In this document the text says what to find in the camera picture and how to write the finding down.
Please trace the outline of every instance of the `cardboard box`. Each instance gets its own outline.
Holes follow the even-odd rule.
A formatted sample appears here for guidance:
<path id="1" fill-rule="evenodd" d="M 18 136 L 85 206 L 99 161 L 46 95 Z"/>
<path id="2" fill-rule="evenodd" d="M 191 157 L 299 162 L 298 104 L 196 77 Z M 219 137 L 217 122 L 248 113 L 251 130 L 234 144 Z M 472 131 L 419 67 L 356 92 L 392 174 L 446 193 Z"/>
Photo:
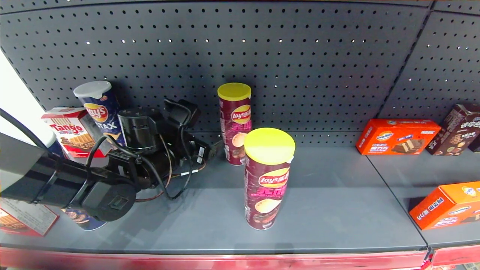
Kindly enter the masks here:
<path id="1" fill-rule="evenodd" d="M 362 155 L 418 155 L 439 130 L 431 120 L 371 119 L 357 149 Z"/>
<path id="2" fill-rule="evenodd" d="M 57 135 L 65 153 L 73 158 L 86 158 L 102 133 L 85 108 L 53 108 L 42 117 L 44 123 Z M 111 146 L 103 143 L 95 152 L 95 158 L 103 158 Z"/>
<path id="3" fill-rule="evenodd" d="M 0 230 L 6 233 L 45 236 L 58 217 L 41 204 L 0 199 Z"/>
<path id="4" fill-rule="evenodd" d="M 460 155 L 480 134 L 480 105 L 454 105 L 440 126 L 427 151 L 436 156 Z"/>
<path id="5" fill-rule="evenodd" d="M 441 185 L 410 216 L 422 230 L 470 222 L 480 226 L 480 181 Z"/>

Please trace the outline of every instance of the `white wall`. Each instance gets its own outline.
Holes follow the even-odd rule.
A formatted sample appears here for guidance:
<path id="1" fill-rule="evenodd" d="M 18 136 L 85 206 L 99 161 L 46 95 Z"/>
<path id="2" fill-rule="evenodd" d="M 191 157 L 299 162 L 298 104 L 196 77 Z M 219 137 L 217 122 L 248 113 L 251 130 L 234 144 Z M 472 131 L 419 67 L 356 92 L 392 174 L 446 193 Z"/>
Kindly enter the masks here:
<path id="1" fill-rule="evenodd" d="M 2 53 L 0 53 L 0 108 L 22 122 L 42 141 L 46 142 L 51 138 L 50 128 L 40 121 L 40 117 L 44 114 L 42 107 Z M 2 117 L 0 117 L 0 132 L 32 143 Z"/>

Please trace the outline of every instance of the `blue chip can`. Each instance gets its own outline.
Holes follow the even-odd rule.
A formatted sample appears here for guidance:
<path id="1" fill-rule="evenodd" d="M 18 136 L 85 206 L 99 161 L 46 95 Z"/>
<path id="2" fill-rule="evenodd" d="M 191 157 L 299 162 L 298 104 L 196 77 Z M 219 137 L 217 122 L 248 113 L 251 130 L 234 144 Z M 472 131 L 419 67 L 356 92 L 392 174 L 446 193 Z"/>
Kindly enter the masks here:
<path id="1" fill-rule="evenodd" d="M 62 209 L 62 211 L 85 231 L 93 231 L 106 224 L 104 221 L 98 221 L 92 218 L 83 210 Z"/>
<path id="2" fill-rule="evenodd" d="M 110 82 L 94 81 L 78 86 L 73 90 L 73 94 L 82 101 L 103 135 L 110 135 L 120 145 L 125 146 L 118 119 L 120 105 L 111 89 Z"/>

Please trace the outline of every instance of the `lay's chip can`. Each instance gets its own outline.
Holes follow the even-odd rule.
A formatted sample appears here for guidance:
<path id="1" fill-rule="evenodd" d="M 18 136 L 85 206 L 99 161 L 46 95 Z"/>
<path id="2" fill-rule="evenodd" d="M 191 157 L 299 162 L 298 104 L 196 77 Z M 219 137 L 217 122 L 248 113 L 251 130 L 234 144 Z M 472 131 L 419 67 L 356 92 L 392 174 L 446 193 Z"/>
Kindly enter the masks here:
<path id="1" fill-rule="evenodd" d="M 286 132 L 259 128 L 245 137 L 245 218 L 254 229 L 273 226 L 287 189 L 295 142 Z"/>
<path id="2" fill-rule="evenodd" d="M 125 146 L 117 116 L 120 106 L 111 89 L 110 82 L 94 81 L 78 86 L 73 90 L 73 94 L 82 101 L 103 135 L 110 135 L 120 145 Z"/>
<path id="3" fill-rule="evenodd" d="M 241 83 L 228 83 L 218 88 L 220 125 L 225 143 L 225 155 L 232 165 L 245 164 L 243 141 L 252 130 L 252 89 Z"/>

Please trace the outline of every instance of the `gray shelf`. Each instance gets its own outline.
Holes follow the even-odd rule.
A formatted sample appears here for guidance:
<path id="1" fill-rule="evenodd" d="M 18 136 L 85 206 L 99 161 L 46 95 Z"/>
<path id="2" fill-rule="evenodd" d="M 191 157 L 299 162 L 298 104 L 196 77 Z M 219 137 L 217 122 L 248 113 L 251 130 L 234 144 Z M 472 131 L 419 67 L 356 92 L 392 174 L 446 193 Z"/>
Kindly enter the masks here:
<path id="1" fill-rule="evenodd" d="M 0 234 L 0 243 L 152 254 L 368 253 L 426 246 L 377 171 L 353 147 L 299 147 L 270 230 L 248 226 L 243 192 L 243 167 L 217 158 L 174 202 L 160 198 L 136 204 L 122 219 L 93 232 L 61 215 L 45 238 Z"/>
<path id="2" fill-rule="evenodd" d="M 480 154 L 468 149 L 457 157 L 432 156 L 424 151 L 418 156 L 368 158 L 405 209 L 411 208 L 410 199 L 425 197 L 438 185 L 480 179 Z M 421 234 L 433 248 L 480 244 L 477 223 L 426 230 Z"/>

